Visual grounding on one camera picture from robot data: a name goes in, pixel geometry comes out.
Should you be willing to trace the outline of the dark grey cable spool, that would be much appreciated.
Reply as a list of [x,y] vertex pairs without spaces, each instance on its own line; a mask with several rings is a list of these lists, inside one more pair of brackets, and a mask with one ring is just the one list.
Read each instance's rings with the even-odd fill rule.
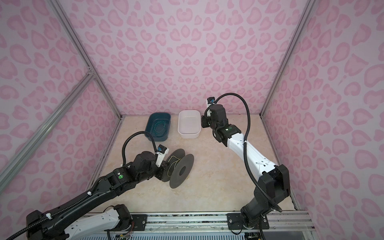
[[168,181],[171,189],[178,188],[189,176],[193,165],[194,155],[186,154],[184,149],[177,149],[163,161],[162,165],[168,166]]

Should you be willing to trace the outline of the white plastic tray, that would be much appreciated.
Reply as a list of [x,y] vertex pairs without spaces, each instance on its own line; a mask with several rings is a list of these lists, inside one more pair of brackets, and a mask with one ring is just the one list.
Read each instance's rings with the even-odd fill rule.
[[197,110],[183,110],[179,113],[178,133],[183,139],[196,139],[201,132],[201,115]]

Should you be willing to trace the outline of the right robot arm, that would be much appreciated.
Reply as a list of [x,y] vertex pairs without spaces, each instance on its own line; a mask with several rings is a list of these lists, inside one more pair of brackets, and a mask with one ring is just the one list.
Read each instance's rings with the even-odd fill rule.
[[260,228],[266,223],[267,214],[277,210],[268,198],[279,204],[291,195],[289,170],[284,165],[276,165],[246,141],[241,130],[229,123],[223,105],[209,104],[202,116],[202,128],[211,128],[213,136],[245,162],[248,173],[257,182],[252,200],[241,208],[240,221],[244,228]]

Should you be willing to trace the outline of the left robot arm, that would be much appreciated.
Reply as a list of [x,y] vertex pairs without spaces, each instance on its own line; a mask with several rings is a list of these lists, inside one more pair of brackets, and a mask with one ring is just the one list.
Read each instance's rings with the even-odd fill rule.
[[27,216],[29,240],[67,239],[65,229],[101,204],[134,189],[139,183],[159,177],[165,154],[144,151],[133,162],[100,177],[93,186],[74,199],[44,213],[34,211]]

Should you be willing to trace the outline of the dark teal plastic bin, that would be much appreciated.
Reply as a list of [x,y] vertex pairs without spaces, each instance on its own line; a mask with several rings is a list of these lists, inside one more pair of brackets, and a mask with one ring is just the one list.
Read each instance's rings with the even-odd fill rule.
[[155,142],[164,142],[168,139],[170,124],[169,113],[153,113],[149,116],[145,131],[151,134]]

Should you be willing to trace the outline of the diagonal aluminium frame strut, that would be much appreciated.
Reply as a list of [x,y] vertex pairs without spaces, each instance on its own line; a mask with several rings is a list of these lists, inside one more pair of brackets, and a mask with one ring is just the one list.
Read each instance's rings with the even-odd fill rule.
[[94,79],[94,72],[89,71],[85,77],[77,84],[72,91],[63,99],[57,108],[49,115],[49,117],[34,132],[31,138],[19,148],[19,151],[11,158],[1,172],[1,192],[3,192],[16,175],[21,171],[32,154],[41,146],[44,140],[57,126],[60,120],[65,116],[73,103],[81,96],[89,83]]

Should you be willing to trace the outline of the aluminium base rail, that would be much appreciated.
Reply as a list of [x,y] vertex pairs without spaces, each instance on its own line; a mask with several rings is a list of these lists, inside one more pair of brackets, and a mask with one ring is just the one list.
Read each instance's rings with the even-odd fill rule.
[[110,209],[104,213],[87,214],[65,228],[71,240],[109,231],[111,234],[245,234],[247,239],[256,239],[263,232],[270,239],[273,233],[293,239],[317,240],[313,222],[305,211],[272,212],[262,216],[250,226],[244,223],[239,212],[176,212],[133,213],[127,216]]

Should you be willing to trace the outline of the right aluminium frame strut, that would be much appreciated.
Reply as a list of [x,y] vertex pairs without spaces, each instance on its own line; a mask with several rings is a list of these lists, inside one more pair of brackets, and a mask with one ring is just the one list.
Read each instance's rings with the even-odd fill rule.
[[274,93],[276,92],[276,89],[278,87],[279,82],[281,81],[283,77],[283,73],[285,72],[287,66],[289,65],[289,62],[292,58],[292,55],[294,54],[295,48],[297,47],[298,43],[300,42],[300,38],[302,37],[313,12],[316,10],[318,6],[318,2],[316,0],[309,0],[307,1],[305,8],[302,12],[301,17],[299,18],[298,25],[296,29],[294,30],[292,37],[289,41],[288,47],[285,51],[285,54],[282,58],[282,61],[279,65],[278,71],[275,75],[275,78],[272,82],[271,89],[269,90],[266,101],[262,107],[262,110],[260,112],[260,117],[263,119],[267,115],[267,110],[272,102],[272,97],[274,96]]

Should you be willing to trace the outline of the left aluminium frame strut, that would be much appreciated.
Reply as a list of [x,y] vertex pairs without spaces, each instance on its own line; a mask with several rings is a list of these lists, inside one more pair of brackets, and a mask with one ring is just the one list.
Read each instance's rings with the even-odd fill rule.
[[94,75],[95,81],[100,88],[102,94],[107,100],[107,103],[112,108],[113,112],[117,116],[119,120],[123,118],[123,115],[119,111],[115,101],[113,100],[111,94],[109,93],[106,85],[103,83],[102,78],[100,77],[98,71],[96,70],[95,65],[93,64],[89,53],[87,52],[84,44],[82,43],[79,35],[76,33],[75,28],[73,27],[70,18],[66,14],[65,10],[63,9],[63,6],[61,5],[60,1],[54,0],[54,1],[47,1],[51,9],[53,10],[53,13],[58,18],[58,21],[64,28],[65,32],[67,33],[69,39],[71,40],[74,48],[77,50],[79,56],[84,61],[85,65],[89,69],[89,72]]

